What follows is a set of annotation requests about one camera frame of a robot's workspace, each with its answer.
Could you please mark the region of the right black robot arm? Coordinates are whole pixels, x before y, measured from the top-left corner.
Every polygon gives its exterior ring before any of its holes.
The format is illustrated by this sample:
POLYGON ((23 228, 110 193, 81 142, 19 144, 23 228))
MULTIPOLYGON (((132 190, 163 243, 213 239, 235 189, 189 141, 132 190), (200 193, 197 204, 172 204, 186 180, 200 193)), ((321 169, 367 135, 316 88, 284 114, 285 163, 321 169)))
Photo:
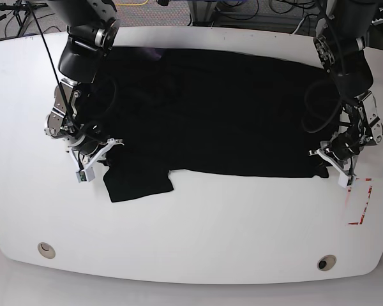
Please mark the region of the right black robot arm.
POLYGON ((62 139, 73 159, 81 182, 94 178, 93 165, 120 140, 103 136, 95 120, 78 120, 79 105, 89 97, 96 73, 106 59, 119 30, 113 1, 47 1, 51 10, 66 24, 68 39, 57 66, 54 105, 47 115, 44 132, 62 139))

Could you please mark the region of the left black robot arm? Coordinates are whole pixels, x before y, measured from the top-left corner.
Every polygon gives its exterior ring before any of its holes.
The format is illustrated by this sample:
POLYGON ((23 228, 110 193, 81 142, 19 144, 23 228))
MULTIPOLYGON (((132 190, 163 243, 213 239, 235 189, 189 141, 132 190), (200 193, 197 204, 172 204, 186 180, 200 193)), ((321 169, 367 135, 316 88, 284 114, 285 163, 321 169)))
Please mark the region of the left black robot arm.
POLYGON ((364 55, 365 36, 379 4, 379 1, 315 2, 319 14, 313 44, 322 67, 336 85, 339 99, 320 127, 303 129, 318 133, 333 123, 340 110, 348 115, 347 130, 309 152, 338 171, 338 183, 343 187, 355 181, 356 159, 363 148, 383 142, 383 124, 370 90, 373 75, 364 55))

